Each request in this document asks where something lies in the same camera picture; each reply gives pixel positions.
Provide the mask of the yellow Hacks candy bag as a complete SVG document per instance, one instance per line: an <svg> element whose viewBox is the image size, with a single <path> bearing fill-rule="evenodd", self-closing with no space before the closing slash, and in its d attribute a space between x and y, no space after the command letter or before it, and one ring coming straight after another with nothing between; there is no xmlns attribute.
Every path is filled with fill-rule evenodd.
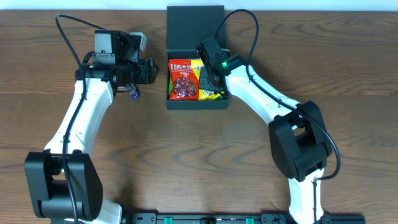
<svg viewBox="0 0 398 224"><path fill-rule="evenodd" d="M197 80L200 79L200 73L202 68L204 67L203 62L200 59L191 59L191 66L192 70L197 78ZM223 97L219 93L214 93L212 91L208 90L202 90L199 88L198 92L198 100L199 101L205 101L205 100L221 100Z"/></svg>

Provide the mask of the red Hacks candy bag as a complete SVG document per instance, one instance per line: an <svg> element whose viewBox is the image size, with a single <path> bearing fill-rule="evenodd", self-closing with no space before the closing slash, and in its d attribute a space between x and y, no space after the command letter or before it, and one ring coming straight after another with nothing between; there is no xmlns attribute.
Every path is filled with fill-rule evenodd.
<svg viewBox="0 0 398 224"><path fill-rule="evenodd" d="M198 78L190 59L170 59L169 72L171 89L169 100L197 101L199 97Z"/></svg>

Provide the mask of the dark blue snack bar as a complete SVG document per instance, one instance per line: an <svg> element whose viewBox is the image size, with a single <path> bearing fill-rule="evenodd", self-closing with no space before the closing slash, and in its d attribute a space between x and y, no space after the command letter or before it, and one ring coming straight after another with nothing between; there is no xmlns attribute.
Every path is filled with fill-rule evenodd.
<svg viewBox="0 0 398 224"><path fill-rule="evenodd" d="M140 96L140 91L137 84L130 83L127 86L127 91L130 99L134 100Z"/></svg>

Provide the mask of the Haribo worms gummy bag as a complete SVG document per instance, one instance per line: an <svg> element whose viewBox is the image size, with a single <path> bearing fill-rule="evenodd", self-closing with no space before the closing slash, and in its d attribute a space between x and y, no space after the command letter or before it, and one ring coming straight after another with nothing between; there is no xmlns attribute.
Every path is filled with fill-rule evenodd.
<svg viewBox="0 0 398 224"><path fill-rule="evenodd" d="M172 78L169 78L169 89L168 89L168 96L171 95L172 92L172 88L173 88L173 84L172 84Z"/></svg>

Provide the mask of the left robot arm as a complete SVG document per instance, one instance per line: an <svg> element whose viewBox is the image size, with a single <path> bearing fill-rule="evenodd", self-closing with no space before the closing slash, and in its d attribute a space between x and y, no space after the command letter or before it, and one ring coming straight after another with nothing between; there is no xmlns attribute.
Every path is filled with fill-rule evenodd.
<svg viewBox="0 0 398 224"><path fill-rule="evenodd" d="M91 160L103 116L119 88L155 82L159 67L139 58L142 32L95 31L95 49L78 63L75 91L63 121L41 152L28 153L24 170L33 211L52 223L129 223L118 203L103 197Z"/></svg>

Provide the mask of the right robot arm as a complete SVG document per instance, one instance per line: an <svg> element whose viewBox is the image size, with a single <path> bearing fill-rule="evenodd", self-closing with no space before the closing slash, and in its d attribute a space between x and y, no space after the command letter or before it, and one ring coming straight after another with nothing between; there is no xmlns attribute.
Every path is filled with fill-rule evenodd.
<svg viewBox="0 0 398 224"><path fill-rule="evenodd" d="M288 178L289 214L296 223L320 223L323 177L331 146L319 107L283 95L263 80L239 55L231 56L214 37L197 46L204 63L200 86L226 90L244 101L269 128L272 158Z"/></svg>

